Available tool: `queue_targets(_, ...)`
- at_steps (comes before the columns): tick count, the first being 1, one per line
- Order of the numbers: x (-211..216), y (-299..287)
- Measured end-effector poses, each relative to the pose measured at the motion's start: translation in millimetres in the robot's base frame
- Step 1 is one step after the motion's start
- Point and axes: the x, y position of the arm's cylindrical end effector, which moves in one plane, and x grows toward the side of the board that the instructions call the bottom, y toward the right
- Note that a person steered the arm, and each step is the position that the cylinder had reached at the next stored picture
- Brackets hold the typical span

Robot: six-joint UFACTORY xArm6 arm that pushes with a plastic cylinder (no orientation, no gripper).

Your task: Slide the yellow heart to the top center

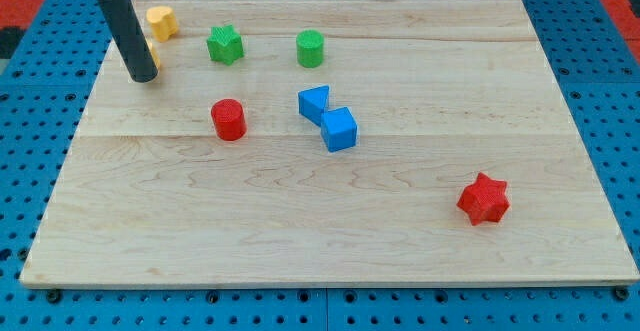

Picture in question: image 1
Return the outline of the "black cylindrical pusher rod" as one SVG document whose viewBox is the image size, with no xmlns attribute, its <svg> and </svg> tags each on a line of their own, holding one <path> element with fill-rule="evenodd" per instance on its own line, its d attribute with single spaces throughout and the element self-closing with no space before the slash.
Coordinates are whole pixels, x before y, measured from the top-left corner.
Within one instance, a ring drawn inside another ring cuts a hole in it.
<svg viewBox="0 0 640 331">
<path fill-rule="evenodd" d="M 158 75 L 131 0 L 97 0 L 112 38 L 134 82 L 146 83 Z"/>
</svg>

